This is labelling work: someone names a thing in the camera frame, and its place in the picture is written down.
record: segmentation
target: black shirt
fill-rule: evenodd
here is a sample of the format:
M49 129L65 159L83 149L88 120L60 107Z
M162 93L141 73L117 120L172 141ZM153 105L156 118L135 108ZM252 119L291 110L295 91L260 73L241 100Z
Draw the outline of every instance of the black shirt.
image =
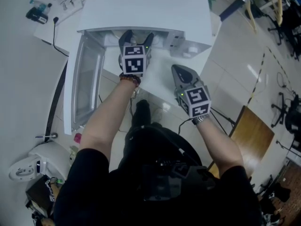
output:
M109 173L101 152L79 151L55 202L55 225L261 226L259 202L241 166L227 170L210 191L146 202L134 186L139 179L121 164Z

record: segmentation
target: wooden board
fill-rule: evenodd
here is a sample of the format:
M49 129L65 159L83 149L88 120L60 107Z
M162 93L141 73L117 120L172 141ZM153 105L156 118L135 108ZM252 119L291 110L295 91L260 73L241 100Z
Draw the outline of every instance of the wooden board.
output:
M274 132L248 107L243 106L238 121L230 133L230 138L236 142L243 155L248 177L261 162L273 137ZM215 163L212 163L209 171L219 178Z

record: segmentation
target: tile floor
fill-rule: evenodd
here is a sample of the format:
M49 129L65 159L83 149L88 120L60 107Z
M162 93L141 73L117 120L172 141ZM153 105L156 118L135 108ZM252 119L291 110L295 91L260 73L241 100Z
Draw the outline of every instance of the tile floor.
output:
M213 4L213 12L220 14L230 2L231 0L216 0ZM271 22L267 18L263 17L256 20L258 32L255 34L241 15L243 12L244 8L223 22L217 41L200 77L208 86L212 98L212 107L235 121L242 106L247 104L255 86L258 73L262 68L262 73L260 74L259 82L249 108L270 126L272 122L275 122L278 115L277 111L270 106L271 103L280 104L278 93L283 92L285 98L292 99L292 96L278 86L277 73L283 73L283 71L268 48L271 49L276 59L283 66L288 74L292 88L297 94L301 92L301 82L299 79L301 76L301 64L290 57L290 48L285 42L281 46L277 46L276 33L267 31L267 28L271 27ZM263 53L265 53L265 58L263 66L261 66ZM113 81L111 78L111 80L107 78L110 77L106 76L106 78L102 77L101 79L100 96L102 100L116 86L116 80ZM177 132L178 126L188 118L181 108L169 105L165 101L149 95L142 90L139 91L137 98L133 102L133 111L135 111L136 102L142 98L148 99L152 113L158 108L164 109L161 123L164 127L174 132ZM58 133L57 142L68 150L71 145L77 145L73 141L76 132L72 136L63 133L62 108L63 92L55 113L52 131ZM215 115L227 133L230 133L231 124L220 115L216 113ZM120 126L122 132L117 133L113 142L110 170L117 168L122 159L124 139L126 132L130 128L130 123L131 115L129 110L127 110ZM276 144L276 140L279 140L287 147L290 146L293 140L292 135L286 131L283 125L278 125L272 130L275 133L273 141L259 167L253 173L252 183L255 183L255 190L258 189L258 186L270 174L275 177L282 167L287 151L281 149ZM199 154L203 164L208 166L212 159L202 137L191 122L187 122L181 127L181 136L191 143Z

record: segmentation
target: glass panel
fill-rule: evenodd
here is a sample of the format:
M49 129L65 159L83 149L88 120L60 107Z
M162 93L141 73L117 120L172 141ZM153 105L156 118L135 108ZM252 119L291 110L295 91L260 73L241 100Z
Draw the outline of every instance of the glass panel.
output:
M89 114L95 107L95 78L99 79L99 67L101 54L89 47L88 42L82 43L79 71L77 79L77 91L75 99L74 123L83 116Z

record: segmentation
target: pink object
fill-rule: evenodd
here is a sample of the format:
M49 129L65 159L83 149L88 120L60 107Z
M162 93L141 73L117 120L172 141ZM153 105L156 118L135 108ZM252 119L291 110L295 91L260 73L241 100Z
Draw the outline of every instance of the pink object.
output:
M80 134L80 133L76 133L73 140L74 140L76 143L80 144L81 134Z

